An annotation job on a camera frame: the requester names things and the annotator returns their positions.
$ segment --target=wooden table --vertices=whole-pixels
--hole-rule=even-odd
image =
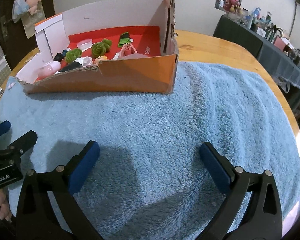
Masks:
[[[180,61],[220,63],[233,68],[239,68],[258,73],[269,85],[278,101],[281,103],[294,132],[297,149],[300,155],[300,130],[291,108],[271,76],[246,49],[229,41],[221,40],[204,34],[187,31],[175,32],[179,35],[177,37],[177,41],[180,50]],[[37,52],[39,52],[38,49],[34,49],[28,55],[26,55],[26,57],[14,68],[11,75],[15,76],[25,65],[25,61],[31,56],[37,54]],[[3,89],[6,87],[6,84],[7,81],[3,84]]]

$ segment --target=finger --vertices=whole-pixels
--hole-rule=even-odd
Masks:
[[[6,193],[4,192],[3,189],[0,189],[0,206],[4,203],[6,200]]]
[[[0,220],[3,220],[5,217],[9,215],[10,207],[7,200],[3,202],[3,204],[0,207]]]
[[[6,216],[6,220],[10,221],[11,217],[12,217],[12,213],[11,213],[11,211],[9,211],[8,216]]]

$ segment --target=stuffed toy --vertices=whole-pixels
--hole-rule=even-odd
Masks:
[[[240,6],[239,0],[226,0],[223,5],[223,9],[228,12],[235,13],[239,6]]]
[[[103,39],[101,42],[97,42],[92,45],[91,52],[94,58],[104,56],[107,52],[110,51],[112,41],[108,39]]]
[[[81,49],[73,49],[66,53],[66,62],[71,63],[75,61],[77,58],[81,57],[82,50]]]
[[[29,5],[28,12],[30,13],[30,15],[34,15],[37,12],[38,3],[41,2],[42,0],[25,0],[25,1]]]

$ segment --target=pink toy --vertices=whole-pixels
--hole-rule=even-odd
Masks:
[[[41,2],[42,0],[25,0],[25,1],[29,5],[28,12],[30,13],[30,15],[34,15],[37,12],[38,3]]]
[[[232,12],[234,11],[233,9],[237,9],[237,7],[240,6],[240,1],[239,0],[226,0],[224,5],[223,5],[223,9],[228,11],[228,12]]]
[[[52,61],[38,69],[38,78],[39,80],[49,77],[55,74],[57,71],[61,69],[61,64],[58,61]]]
[[[123,45],[123,47],[120,51],[118,59],[121,59],[125,56],[131,55],[131,54],[134,54],[134,53],[138,53],[137,50],[133,47],[133,45],[131,43],[126,43],[126,44]]]

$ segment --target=white tissue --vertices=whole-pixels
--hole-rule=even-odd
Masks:
[[[120,56],[120,52],[117,52],[117,53],[114,55],[113,59],[118,59],[119,56]]]
[[[79,57],[75,60],[75,62],[79,62],[84,67],[93,65],[92,57]]]

